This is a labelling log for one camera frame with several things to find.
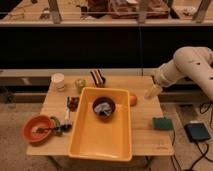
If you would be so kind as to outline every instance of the green block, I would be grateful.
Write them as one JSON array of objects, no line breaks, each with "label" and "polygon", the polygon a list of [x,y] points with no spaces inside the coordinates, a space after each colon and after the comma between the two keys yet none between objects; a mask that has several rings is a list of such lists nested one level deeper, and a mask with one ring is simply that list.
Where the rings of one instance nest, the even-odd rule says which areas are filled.
[{"label": "green block", "polygon": [[156,130],[173,130],[172,120],[166,117],[152,118],[154,129]]}]

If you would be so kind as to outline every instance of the black bowl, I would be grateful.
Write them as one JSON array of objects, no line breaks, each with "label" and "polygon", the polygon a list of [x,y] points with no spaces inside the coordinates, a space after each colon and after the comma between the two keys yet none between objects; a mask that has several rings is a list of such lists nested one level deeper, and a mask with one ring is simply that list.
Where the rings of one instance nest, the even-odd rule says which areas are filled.
[{"label": "black bowl", "polygon": [[99,97],[94,101],[92,108],[98,116],[109,117],[115,111],[115,102],[109,97]]}]

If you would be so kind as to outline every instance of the green cup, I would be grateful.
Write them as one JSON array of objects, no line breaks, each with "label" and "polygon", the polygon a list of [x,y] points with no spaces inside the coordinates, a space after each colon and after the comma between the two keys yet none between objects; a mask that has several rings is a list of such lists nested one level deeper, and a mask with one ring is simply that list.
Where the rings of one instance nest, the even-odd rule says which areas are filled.
[{"label": "green cup", "polygon": [[75,80],[75,87],[78,91],[78,93],[80,94],[82,89],[86,86],[86,80],[79,78],[77,80]]}]

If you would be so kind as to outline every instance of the cup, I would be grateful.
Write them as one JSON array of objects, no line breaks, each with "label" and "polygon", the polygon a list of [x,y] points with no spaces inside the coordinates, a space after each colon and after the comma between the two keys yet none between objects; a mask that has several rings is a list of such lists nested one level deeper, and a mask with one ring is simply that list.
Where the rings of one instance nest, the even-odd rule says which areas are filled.
[{"label": "cup", "polygon": [[58,91],[64,91],[65,89],[65,82],[64,82],[64,74],[62,73],[55,73],[51,77],[51,81],[56,87]]},{"label": "cup", "polygon": [[78,91],[78,93],[80,94],[82,89],[86,86],[86,80],[79,78],[77,80],[75,80],[75,87]]}]

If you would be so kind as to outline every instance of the small orange item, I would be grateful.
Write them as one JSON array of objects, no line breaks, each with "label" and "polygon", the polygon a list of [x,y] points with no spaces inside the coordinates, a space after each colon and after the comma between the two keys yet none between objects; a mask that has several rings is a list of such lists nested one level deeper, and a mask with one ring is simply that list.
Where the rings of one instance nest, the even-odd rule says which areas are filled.
[{"label": "small orange item", "polygon": [[138,102],[137,96],[132,92],[130,92],[129,94],[129,99],[130,99],[130,106],[135,106]]}]

